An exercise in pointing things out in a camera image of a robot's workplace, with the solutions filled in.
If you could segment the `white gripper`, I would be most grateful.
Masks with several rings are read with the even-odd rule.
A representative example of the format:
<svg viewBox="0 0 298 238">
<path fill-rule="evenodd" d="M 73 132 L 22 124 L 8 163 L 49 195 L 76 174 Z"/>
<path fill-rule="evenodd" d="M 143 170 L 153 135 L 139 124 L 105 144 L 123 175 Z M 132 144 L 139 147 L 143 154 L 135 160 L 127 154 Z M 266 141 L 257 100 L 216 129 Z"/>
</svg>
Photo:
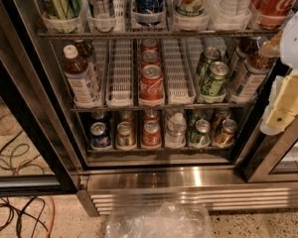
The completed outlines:
<svg viewBox="0 0 298 238">
<path fill-rule="evenodd" d="M 298 115 L 298 11 L 258 53 L 267 58 L 281 56 L 284 64 L 295 68 L 287 76 L 277 75 L 270 90 L 260 131 L 273 136 L 282 133 Z"/>
</svg>

